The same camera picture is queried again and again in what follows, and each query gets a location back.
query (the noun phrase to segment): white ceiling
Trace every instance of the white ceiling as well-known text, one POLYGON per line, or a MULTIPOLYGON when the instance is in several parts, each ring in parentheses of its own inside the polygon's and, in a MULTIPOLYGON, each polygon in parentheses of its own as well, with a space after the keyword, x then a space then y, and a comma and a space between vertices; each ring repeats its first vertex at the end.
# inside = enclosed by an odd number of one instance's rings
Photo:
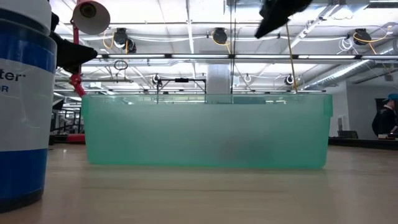
MULTIPOLYGON (((187 10, 185 0, 98 0, 101 4, 106 6, 111 14, 111 27, 107 31, 111 35, 117 27, 126 27, 130 36, 152 37, 152 38, 188 38, 187 10), (142 25, 135 23, 178 23, 178 24, 158 24, 158 25, 142 25)), ((224 13, 223 0, 189 0, 190 2, 190 18, 193 22, 192 34, 195 38, 205 37, 207 32, 211 32, 215 27, 224 27, 229 34, 230 32, 230 14, 229 11, 224 13), (209 24, 209 22, 220 22, 224 24, 209 24)), ((57 27, 56 32, 64 38, 71 37, 71 26, 69 25, 72 18, 72 9, 75 7, 75 0, 50 0, 52 10, 61 20, 61 24, 57 27)), ((310 8, 300 14, 293 16, 289 22, 289 32, 293 39, 304 28, 308 21, 317 18, 324 7, 310 8)), ((236 26, 236 35, 238 38, 253 38, 257 29, 257 23, 261 19, 258 14, 258 9, 237 10, 237 22, 251 22, 252 24, 238 24, 236 26)), ((330 39, 335 37, 344 37, 347 33, 353 33, 355 28, 366 28, 372 35, 372 38, 377 39, 385 35, 384 30, 387 25, 392 25, 391 31, 393 35, 397 34, 398 26, 395 21, 398 20, 398 9, 365 9, 356 12, 354 15, 347 14, 346 11, 339 11, 339 13, 329 17, 326 21, 316 26, 311 30, 305 39, 330 39)), ((275 36, 280 33, 282 36, 286 35, 286 28, 282 27, 269 36, 275 36)), ((385 40, 374 43, 377 48, 378 45, 389 41, 394 36, 390 35, 385 40)), ((121 53, 120 49, 113 47, 106 49, 103 45, 102 34, 98 36, 87 36, 81 34, 81 38, 87 46, 95 48, 100 54, 105 54, 104 50, 109 53, 121 53), (86 38, 97 38, 97 40, 85 40, 86 38)), ((188 40, 178 42, 149 42, 144 40, 134 39, 137 45, 137 53, 139 54, 157 54, 157 53, 171 53, 171 54, 190 54, 190 43, 188 40)), ((331 40, 322 42, 307 42, 300 41, 294 46, 294 54, 337 54, 340 52, 339 43, 341 40, 331 40)), ((111 39, 106 39, 106 43, 110 45, 111 39)), ((253 41, 237 41, 236 54, 280 54, 287 47, 287 40, 285 39, 271 39, 271 40, 254 40, 253 41)), ((368 46, 357 46, 356 50, 359 53, 368 53, 370 48, 368 46)), ((193 49, 195 54, 227 54, 228 49, 222 45, 216 45, 211 38, 197 38, 193 41, 193 49)), ((353 52, 342 52, 343 54, 353 54, 353 52)), ((250 82, 251 86, 258 88, 283 88, 284 80, 291 72, 291 66, 287 63, 277 63, 273 65, 266 65, 264 63, 237 63, 238 70, 242 74, 252 75, 254 78, 250 82)), ((299 64, 296 63, 295 73, 304 82, 309 81, 315 76, 331 69, 337 65, 333 64, 299 64)), ((205 63, 196 64, 197 76, 207 72, 207 65, 205 63)), ((150 80, 150 76, 156 73, 168 77, 190 77, 192 76, 193 67, 191 63, 177 63, 171 67, 137 67, 137 69, 144 75, 146 79, 150 80)), ((90 78, 105 78, 109 79, 109 73, 101 67, 84 67, 83 73, 89 74, 90 78)), ((127 69, 126 75, 139 85, 144 85, 144 81, 138 77, 138 73, 133 69, 127 69)), ((244 82, 241 80, 239 85, 245 88, 244 82)), ((58 86, 65 86, 71 88, 65 83, 58 83, 58 86)), ((115 88, 126 88, 136 84, 103 84, 103 86, 111 86, 115 88)))

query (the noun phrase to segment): plastic bin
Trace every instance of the plastic bin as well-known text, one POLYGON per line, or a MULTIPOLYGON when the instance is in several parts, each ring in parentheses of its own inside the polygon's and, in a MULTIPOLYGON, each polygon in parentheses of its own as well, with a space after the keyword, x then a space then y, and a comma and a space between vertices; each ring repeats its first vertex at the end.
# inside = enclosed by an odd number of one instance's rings
POLYGON ((331 95, 86 95, 92 164, 321 168, 331 95))

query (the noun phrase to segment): light wood tabletop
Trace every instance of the light wood tabletop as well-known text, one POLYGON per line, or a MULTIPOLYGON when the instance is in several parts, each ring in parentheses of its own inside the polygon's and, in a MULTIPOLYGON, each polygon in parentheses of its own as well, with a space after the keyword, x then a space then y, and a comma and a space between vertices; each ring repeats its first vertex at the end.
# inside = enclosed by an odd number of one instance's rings
POLYGON ((330 147, 323 170, 92 166, 49 151, 43 199, 1 224, 396 224, 398 152, 330 147))

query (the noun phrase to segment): ceiling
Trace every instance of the ceiling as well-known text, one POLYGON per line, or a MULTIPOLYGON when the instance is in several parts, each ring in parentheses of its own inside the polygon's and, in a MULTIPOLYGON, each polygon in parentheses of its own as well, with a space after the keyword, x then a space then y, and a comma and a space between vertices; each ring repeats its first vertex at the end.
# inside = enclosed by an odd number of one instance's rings
MULTIPOLYGON (((127 28, 129 37, 137 46, 138 54, 228 54, 225 45, 217 45, 213 39, 206 38, 215 27, 223 27, 230 35, 236 29, 236 41, 233 40, 231 50, 235 54, 288 54, 287 30, 281 27, 265 36, 261 40, 254 38, 257 24, 262 19, 258 14, 259 8, 239 8, 236 15, 231 14, 229 9, 224 11, 223 0, 189 0, 187 11, 186 0, 98 0, 111 14, 111 25, 105 34, 86 35, 80 34, 80 44, 94 48, 99 54, 122 54, 123 51, 115 46, 108 49, 104 46, 111 45, 112 33, 117 27, 127 28), (192 31, 192 42, 189 33, 192 31)), ((61 23, 56 32, 63 38, 72 39, 72 10, 76 5, 75 0, 50 0, 52 10, 60 17, 61 23)), ((290 38, 293 40, 316 20, 320 13, 326 8, 326 4, 312 4, 307 10, 292 16, 289 25, 290 38)), ((353 34, 356 28, 364 28, 373 39, 384 39, 373 43, 377 49, 398 34, 398 9, 361 9, 351 12, 347 7, 339 8, 334 14, 325 17, 292 48, 293 54, 372 54, 369 45, 353 45, 349 50, 342 50, 342 41, 347 34, 353 34)), ((113 61, 109 62, 108 70, 104 66, 93 67, 83 65, 82 73, 84 79, 109 80, 116 79, 118 71, 113 68, 113 61)), ((134 66, 118 74, 118 82, 102 82, 92 84, 96 88, 111 89, 146 89, 152 88, 151 78, 159 74, 165 78, 190 77, 205 78, 207 66, 214 63, 206 61, 172 61, 151 60, 153 66, 147 66, 147 60, 130 60, 134 66), (126 76, 131 82, 123 82, 126 76)), ((322 73, 336 67, 339 62, 301 63, 295 62, 295 75, 300 82, 309 82, 322 73)), ((242 63, 236 62, 237 69, 234 76, 237 89, 281 89, 287 88, 284 78, 292 73, 291 64, 283 63, 242 63), (245 83, 244 77, 249 77, 250 82, 245 83)), ((374 72, 359 74, 359 78, 373 75, 374 72)), ((56 76, 55 89, 73 89, 67 82, 70 76, 67 72, 59 70, 56 76)), ((373 79, 359 85, 383 85, 383 78, 373 79)), ((195 88, 194 83, 171 83, 169 88, 195 88)), ((72 95, 71 92, 58 93, 61 95, 72 95)))

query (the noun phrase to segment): metal pipe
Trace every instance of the metal pipe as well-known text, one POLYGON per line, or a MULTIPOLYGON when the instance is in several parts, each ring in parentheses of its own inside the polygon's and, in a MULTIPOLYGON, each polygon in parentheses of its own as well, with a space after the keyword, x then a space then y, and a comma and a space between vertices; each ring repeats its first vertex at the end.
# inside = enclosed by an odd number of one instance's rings
MULTIPOLYGON (((390 54, 396 55, 398 54, 398 51, 395 51, 394 49, 396 49, 397 47, 394 47, 393 44, 394 40, 391 40, 376 48, 376 52, 378 52, 378 54, 381 56, 390 54)), ((376 61, 371 59, 354 62, 349 65, 340 65, 339 67, 336 67, 324 73, 323 75, 320 75, 316 79, 311 80, 306 85, 302 85, 300 88, 307 90, 311 88, 316 88, 318 86, 329 86, 332 84, 336 84, 359 73, 371 70, 376 65, 376 61)))

